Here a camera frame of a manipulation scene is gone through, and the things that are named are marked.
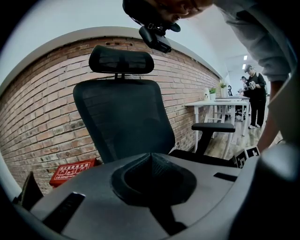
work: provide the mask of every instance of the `gray shirt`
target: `gray shirt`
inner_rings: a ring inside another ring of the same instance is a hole
[[[252,58],[263,67],[262,74],[271,82],[285,81],[295,66],[292,51],[284,33],[260,11],[257,3],[253,0],[214,3]]]

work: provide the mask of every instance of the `chair headrest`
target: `chair headrest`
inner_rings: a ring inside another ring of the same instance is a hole
[[[95,46],[89,66],[96,73],[147,74],[154,68],[154,61],[147,52],[117,50]]]

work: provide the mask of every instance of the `potted plant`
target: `potted plant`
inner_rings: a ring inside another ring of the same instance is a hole
[[[221,88],[221,96],[223,98],[228,97],[227,84],[224,82],[220,82],[220,88]]]
[[[215,88],[210,89],[210,99],[212,101],[216,100],[216,89]]]

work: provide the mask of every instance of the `small plant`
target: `small plant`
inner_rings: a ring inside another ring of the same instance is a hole
[[[216,90],[217,90],[217,89],[215,89],[215,88],[211,88],[211,89],[210,89],[210,94],[216,93]]]
[[[223,83],[223,82],[220,82],[220,88],[226,88],[227,87],[227,85],[226,85],[226,83]]]

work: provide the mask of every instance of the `chair armrest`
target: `chair armrest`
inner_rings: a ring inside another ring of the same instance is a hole
[[[234,133],[235,127],[231,123],[220,122],[205,122],[195,123],[192,125],[192,130],[196,131],[209,131],[209,132],[221,132],[221,133]]]

